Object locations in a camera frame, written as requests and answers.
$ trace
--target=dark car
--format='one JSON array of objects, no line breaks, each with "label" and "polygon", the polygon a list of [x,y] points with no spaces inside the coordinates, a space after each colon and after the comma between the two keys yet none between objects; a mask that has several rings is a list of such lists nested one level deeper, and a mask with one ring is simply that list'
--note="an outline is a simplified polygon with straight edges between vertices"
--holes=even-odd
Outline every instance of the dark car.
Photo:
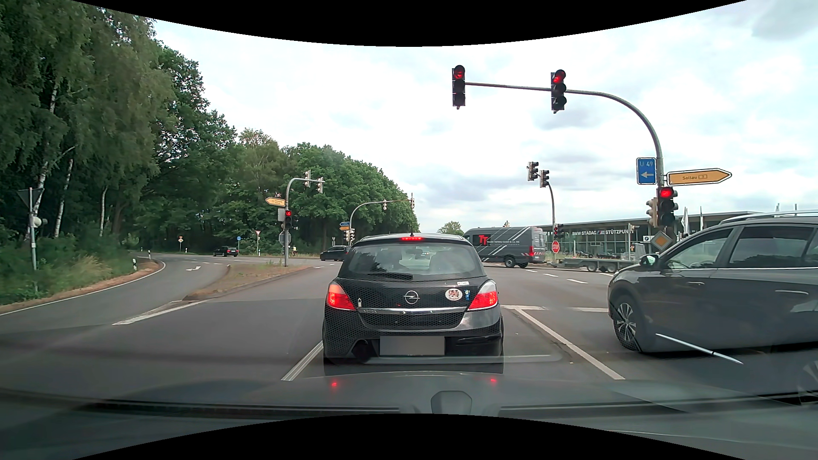
[{"label": "dark car", "polygon": [[[422,259],[427,252],[431,257]],[[491,357],[485,368],[502,372],[497,284],[474,247],[456,235],[362,238],[329,285],[322,335],[330,366],[383,358],[393,363],[409,357]]]},{"label": "dark car", "polygon": [[213,257],[215,257],[217,255],[221,255],[223,257],[227,257],[229,255],[232,255],[233,257],[238,257],[239,256],[239,250],[237,250],[235,247],[232,247],[232,246],[222,246],[222,247],[216,249],[215,251],[213,251]]},{"label": "dark car", "polygon": [[321,253],[321,260],[344,260],[351,246],[332,246]]},{"label": "dark car", "polygon": [[611,278],[609,315],[622,346],[770,350],[818,341],[818,217],[773,217],[782,214],[727,219]]}]

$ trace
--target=yellow direction sign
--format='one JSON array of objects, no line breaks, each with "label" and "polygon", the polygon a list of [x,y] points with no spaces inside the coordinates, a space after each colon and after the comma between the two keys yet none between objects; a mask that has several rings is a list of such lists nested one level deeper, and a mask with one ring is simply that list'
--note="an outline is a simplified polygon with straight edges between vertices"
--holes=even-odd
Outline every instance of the yellow direction sign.
[{"label": "yellow direction sign", "polygon": [[724,169],[693,169],[667,173],[667,185],[696,185],[700,183],[721,183],[733,177]]},{"label": "yellow direction sign", "polygon": [[273,206],[284,206],[284,205],[286,205],[286,202],[284,200],[282,200],[281,198],[273,198],[272,196],[267,198],[265,201],[268,204],[273,205]]}]

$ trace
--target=car wheel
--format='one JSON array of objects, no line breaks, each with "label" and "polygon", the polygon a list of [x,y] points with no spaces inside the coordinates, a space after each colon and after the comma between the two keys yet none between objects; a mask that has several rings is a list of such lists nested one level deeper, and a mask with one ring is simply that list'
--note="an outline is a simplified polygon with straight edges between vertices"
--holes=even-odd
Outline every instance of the car wheel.
[{"label": "car wheel", "polygon": [[645,315],[629,295],[621,295],[613,303],[613,332],[628,350],[649,353],[654,347],[654,335]]}]

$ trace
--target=car door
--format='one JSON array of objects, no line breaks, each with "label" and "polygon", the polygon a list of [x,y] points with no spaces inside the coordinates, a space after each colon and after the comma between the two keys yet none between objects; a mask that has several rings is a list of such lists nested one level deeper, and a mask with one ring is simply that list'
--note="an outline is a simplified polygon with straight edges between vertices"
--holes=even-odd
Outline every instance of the car door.
[{"label": "car door", "polygon": [[655,269],[639,276],[636,289],[643,314],[656,332],[698,345],[706,300],[703,293],[733,232],[733,228],[723,228],[689,237],[662,255]]},{"label": "car door", "polygon": [[818,236],[811,225],[744,226],[708,283],[714,349],[818,340]]}]

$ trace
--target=car window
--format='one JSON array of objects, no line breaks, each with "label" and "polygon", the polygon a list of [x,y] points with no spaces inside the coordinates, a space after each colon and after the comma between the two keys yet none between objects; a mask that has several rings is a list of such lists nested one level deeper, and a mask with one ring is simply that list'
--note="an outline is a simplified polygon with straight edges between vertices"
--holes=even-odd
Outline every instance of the car window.
[{"label": "car window", "polygon": [[340,277],[399,281],[443,280],[484,276],[483,264],[472,246],[452,243],[407,245],[383,243],[359,246],[340,269]]},{"label": "car window", "polygon": [[812,237],[807,252],[804,253],[805,267],[818,267],[818,232]]},{"label": "car window", "polygon": [[732,231],[732,228],[725,228],[701,237],[703,239],[691,242],[690,246],[670,256],[667,260],[667,267],[674,270],[712,267],[716,263],[719,251],[727,242],[727,238]]},{"label": "car window", "polygon": [[741,231],[728,268],[793,268],[804,266],[810,227],[750,226]]}]

